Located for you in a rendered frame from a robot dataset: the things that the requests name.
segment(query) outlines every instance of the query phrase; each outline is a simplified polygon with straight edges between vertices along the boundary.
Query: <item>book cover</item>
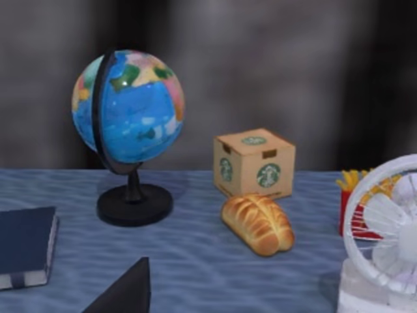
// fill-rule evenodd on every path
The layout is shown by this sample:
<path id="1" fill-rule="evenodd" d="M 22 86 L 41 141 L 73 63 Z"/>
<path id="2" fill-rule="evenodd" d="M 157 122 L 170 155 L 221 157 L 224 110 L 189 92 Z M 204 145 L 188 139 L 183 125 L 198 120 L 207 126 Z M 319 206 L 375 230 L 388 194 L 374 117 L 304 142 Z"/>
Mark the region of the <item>book cover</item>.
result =
<path id="1" fill-rule="evenodd" d="M 57 228 L 54 207 L 0 212 L 0 290 L 48 283 Z"/>
<path id="2" fill-rule="evenodd" d="M 141 258 L 83 313 L 149 313 L 150 305 L 149 259 Z"/>

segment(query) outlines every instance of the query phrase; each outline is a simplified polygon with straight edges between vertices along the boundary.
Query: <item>box lid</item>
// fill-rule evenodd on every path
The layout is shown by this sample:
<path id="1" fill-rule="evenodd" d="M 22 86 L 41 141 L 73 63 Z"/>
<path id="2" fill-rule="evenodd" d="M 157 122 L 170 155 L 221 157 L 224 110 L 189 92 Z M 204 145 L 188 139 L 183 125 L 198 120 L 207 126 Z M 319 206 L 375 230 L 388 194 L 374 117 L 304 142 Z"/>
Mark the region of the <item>box lid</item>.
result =
<path id="1" fill-rule="evenodd" d="M 217 136 L 217 139 L 240 155 L 253 155 L 275 149 L 294 147 L 292 143 L 265 128 Z"/>

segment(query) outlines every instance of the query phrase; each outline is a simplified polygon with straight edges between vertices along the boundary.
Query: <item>bread loaf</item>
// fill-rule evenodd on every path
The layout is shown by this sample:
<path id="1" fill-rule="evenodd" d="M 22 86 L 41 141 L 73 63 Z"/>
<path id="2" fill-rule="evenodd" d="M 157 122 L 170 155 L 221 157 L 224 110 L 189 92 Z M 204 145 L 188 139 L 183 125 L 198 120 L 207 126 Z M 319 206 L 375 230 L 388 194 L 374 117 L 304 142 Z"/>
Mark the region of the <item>bread loaf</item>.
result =
<path id="1" fill-rule="evenodd" d="M 294 245 L 287 215 L 266 196 L 245 194 L 229 198 L 222 208 L 222 220 L 260 256 L 290 250 Z"/>

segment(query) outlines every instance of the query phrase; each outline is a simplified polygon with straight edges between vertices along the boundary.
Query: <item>desk fan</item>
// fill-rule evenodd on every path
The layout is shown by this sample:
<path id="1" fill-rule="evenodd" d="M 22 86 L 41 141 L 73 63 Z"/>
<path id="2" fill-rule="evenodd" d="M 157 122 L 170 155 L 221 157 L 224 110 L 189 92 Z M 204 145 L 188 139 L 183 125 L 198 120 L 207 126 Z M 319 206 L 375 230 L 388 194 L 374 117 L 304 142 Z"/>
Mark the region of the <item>desk fan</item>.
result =
<path id="1" fill-rule="evenodd" d="M 375 185 L 382 188 L 382 182 L 398 175 L 392 192 L 372 193 Z M 354 217 L 362 217 L 364 224 L 352 223 Z M 352 231 L 372 231 L 381 239 L 353 236 Z M 417 312 L 417 155 L 391 160 L 359 182 L 347 203 L 343 240 L 348 258 L 341 271 L 338 313 Z"/>

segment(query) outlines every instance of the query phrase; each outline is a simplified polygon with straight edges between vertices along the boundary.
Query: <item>black object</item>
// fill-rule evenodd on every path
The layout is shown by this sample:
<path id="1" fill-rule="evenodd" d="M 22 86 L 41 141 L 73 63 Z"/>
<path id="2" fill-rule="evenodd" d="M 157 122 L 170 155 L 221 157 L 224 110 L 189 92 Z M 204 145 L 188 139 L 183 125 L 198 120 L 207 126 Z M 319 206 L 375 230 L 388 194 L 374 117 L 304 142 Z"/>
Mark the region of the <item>black object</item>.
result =
<path id="1" fill-rule="evenodd" d="M 0 213 L 0 290 L 48 282 L 57 227 L 54 207 Z"/>
<path id="2" fill-rule="evenodd" d="M 115 61 L 115 50 L 110 50 L 103 56 L 98 68 L 92 99 L 93 136 L 98 156 L 104 166 L 117 175 L 128 175 L 128 184 L 103 193 L 97 201 L 97 213 L 100 219 L 108 224 L 124 227 L 144 226 L 165 218 L 173 208 L 173 198 L 162 187 L 141 185 L 137 169 L 142 162 L 118 162 L 104 144 L 100 114 L 102 96 L 106 77 Z"/>
<path id="3" fill-rule="evenodd" d="M 149 258 L 141 258 L 82 313 L 149 313 Z"/>

